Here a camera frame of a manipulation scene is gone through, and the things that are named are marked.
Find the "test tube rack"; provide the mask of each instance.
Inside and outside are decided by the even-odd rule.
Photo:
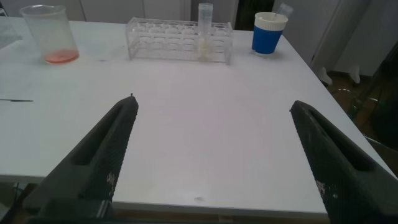
[[[232,54],[231,23],[212,23],[205,61],[229,65]],[[198,53],[198,22],[140,19],[126,26],[129,58],[202,61]]]

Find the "blue cup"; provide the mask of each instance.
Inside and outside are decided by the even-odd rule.
[[[272,54],[288,19],[273,12],[258,12],[255,17],[252,49],[259,55]]]

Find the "white table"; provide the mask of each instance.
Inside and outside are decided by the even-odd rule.
[[[314,106],[392,174],[292,46],[233,63],[127,59],[124,25],[71,22],[80,58],[40,60],[24,40],[0,50],[0,180],[40,182],[120,99],[139,111],[113,197],[118,208],[325,218],[289,112]]]

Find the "measuring cup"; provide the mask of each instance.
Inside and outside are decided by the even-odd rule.
[[[27,6],[19,12],[46,62],[68,63],[79,57],[64,6]]]

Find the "red liquid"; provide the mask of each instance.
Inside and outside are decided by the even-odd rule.
[[[68,63],[76,60],[79,57],[78,50],[58,50],[45,56],[48,63],[60,64]]]

